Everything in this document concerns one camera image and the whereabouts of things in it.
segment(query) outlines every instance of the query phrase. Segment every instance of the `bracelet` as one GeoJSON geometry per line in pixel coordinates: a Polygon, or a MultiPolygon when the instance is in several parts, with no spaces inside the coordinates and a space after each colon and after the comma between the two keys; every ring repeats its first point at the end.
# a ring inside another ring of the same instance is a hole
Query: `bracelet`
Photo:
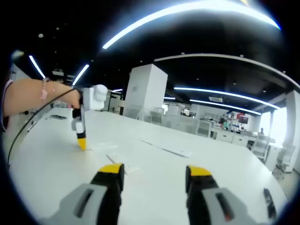
{"type": "Polygon", "coordinates": [[[48,95],[48,92],[46,90],[47,81],[49,81],[48,77],[43,79],[43,89],[42,89],[42,94],[41,94],[41,97],[40,97],[41,100],[46,100],[47,99],[47,95],[48,95]]]}

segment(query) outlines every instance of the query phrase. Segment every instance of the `desk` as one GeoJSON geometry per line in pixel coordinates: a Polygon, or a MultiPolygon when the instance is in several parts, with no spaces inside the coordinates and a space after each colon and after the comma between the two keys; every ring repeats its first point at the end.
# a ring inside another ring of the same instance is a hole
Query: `desk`
{"type": "Polygon", "coordinates": [[[256,222],[267,222],[263,188],[272,194],[277,210],[287,198],[268,169],[248,149],[230,143],[134,120],[110,112],[86,112],[88,148],[112,143],[106,150],[81,151],[71,130],[71,111],[54,108],[27,134],[11,161],[10,174],[25,205],[39,219],[51,216],[60,200],[97,170],[110,164],[108,152],[121,152],[140,170],[125,175],[119,224],[188,225],[185,193],[186,165],[212,172],[220,187],[228,188],[248,207],[256,222]],[[68,120],[45,120],[51,114],[68,120]],[[183,158],[162,148],[187,149],[183,158]]]}
{"type": "MultiPolygon", "coordinates": [[[[231,135],[231,136],[234,136],[234,137],[241,137],[241,138],[246,140],[245,143],[248,143],[249,141],[254,142],[256,140],[256,137],[254,137],[254,136],[241,135],[241,134],[237,134],[237,133],[230,132],[230,131],[227,131],[227,130],[223,130],[221,128],[214,127],[211,130],[214,133],[222,133],[222,134],[231,135]]],[[[265,166],[268,168],[268,170],[270,172],[272,172],[275,169],[276,163],[277,163],[277,158],[278,158],[278,155],[279,155],[281,150],[282,150],[282,145],[281,144],[272,143],[272,142],[269,143],[267,158],[266,158],[266,161],[265,161],[265,166]]]]}

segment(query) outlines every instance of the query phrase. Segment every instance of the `white pillar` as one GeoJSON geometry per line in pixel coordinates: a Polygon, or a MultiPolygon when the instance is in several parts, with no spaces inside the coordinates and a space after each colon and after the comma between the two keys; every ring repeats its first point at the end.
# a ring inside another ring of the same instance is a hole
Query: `white pillar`
{"type": "Polygon", "coordinates": [[[126,92],[124,112],[131,105],[142,106],[142,118],[149,122],[150,111],[161,108],[164,103],[168,74],[153,64],[131,70],[126,92]]]}
{"type": "Polygon", "coordinates": [[[285,143],[291,143],[296,148],[291,158],[290,166],[286,169],[291,172],[293,168],[300,173],[300,94],[292,91],[286,95],[287,124],[285,143]]]}
{"type": "Polygon", "coordinates": [[[270,136],[271,136],[272,127],[273,127],[273,120],[274,120],[274,111],[271,111],[271,117],[270,117],[270,127],[269,127],[269,135],[268,135],[268,137],[270,137],[270,136]]]}
{"type": "Polygon", "coordinates": [[[258,133],[260,132],[259,126],[261,124],[261,118],[262,118],[262,116],[253,116],[252,128],[251,128],[252,132],[258,132],[258,133]]]}

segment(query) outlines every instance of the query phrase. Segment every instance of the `white cabinet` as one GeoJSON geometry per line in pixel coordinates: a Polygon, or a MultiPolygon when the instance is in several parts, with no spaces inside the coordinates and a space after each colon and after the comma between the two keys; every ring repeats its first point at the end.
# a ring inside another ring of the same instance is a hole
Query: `white cabinet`
{"type": "Polygon", "coordinates": [[[231,143],[233,141],[233,134],[218,132],[216,140],[231,143]]]}
{"type": "Polygon", "coordinates": [[[248,138],[240,135],[235,135],[232,139],[232,143],[246,147],[248,143],[248,138]]]}

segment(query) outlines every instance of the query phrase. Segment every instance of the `white device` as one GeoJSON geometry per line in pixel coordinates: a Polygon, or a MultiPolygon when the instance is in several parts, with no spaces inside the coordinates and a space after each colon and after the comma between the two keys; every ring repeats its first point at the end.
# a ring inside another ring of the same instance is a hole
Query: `white device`
{"type": "Polygon", "coordinates": [[[83,105],[84,110],[101,110],[104,108],[106,100],[107,87],[102,84],[96,85],[92,88],[83,89],[83,105]]]}

